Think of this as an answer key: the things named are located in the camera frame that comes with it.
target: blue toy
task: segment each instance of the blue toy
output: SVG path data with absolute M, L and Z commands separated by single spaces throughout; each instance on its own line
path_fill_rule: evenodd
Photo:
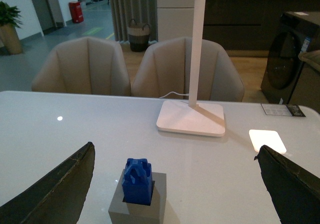
M 152 186 L 151 163 L 145 158 L 128 158 L 122 178 L 125 202 L 150 206 Z

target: plant pot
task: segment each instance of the plant pot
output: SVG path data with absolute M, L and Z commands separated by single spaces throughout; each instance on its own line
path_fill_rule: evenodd
M 0 39 L 11 55 L 23 52 L 16 28 L 11 24 L 0 26 Z

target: doorway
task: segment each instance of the doorway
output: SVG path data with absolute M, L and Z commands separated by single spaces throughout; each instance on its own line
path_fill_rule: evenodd
M 49 7 L 48 0 L 32 0 L 36 15 L 44 35 L 55 31 L 56 25 Z

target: white cord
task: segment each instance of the white cord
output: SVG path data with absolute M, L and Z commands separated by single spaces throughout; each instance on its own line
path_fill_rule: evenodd
M 165 98 L 166 96 L 170 95 L 171 93 L 174 93 L 174 94 L 179 95 L 179 96 L 187 96 L 187 97 L 189 96 L 189 94 L 180 94 L 180 93 L 177 93 L 175 91 L 170 91 L 168 94 L 165 94 L 164 96 L 161 96 L 159 98 Z

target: gray block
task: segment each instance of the gray block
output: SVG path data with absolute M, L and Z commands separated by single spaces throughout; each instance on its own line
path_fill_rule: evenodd
M 139 205 L 124 202 L 122 179 L 124 171 L 116 186 L 110 207 L 109 215 L 113 224 L 162 224 L 164 222 L 167 200 L 167 175 L 152 172 L 154 187 L 150 205 Z

